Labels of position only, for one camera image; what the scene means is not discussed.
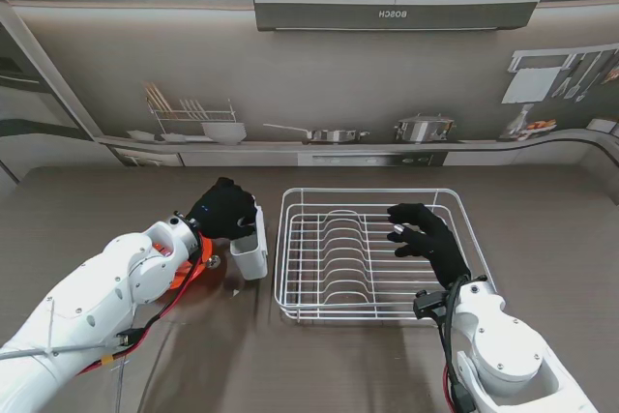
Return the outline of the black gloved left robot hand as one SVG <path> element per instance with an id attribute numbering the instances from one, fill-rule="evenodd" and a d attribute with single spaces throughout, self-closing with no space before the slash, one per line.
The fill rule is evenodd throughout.
<path id="1" fill-rule="evenodd" d="M 255 231 L 254 197 L 232 179 L 221 177 L 186 214 L 202 236 L 234 241 Z"/>

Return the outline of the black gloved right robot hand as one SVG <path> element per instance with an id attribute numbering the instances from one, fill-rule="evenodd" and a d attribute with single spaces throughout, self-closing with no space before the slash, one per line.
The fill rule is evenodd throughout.
<path id="1" fill-rule="evenodd" d="M 389 241 L 401 244 L 395 250 L 396 257 L 427 259 L 444 288 L 451 287 L 460 277 L 471 278 L 453 232 L 424 204 L 400 203 L 388 208 L 387 213 L 390 223 L 402 226 L 401 232 L 394 230 L 387 235 Z"/>

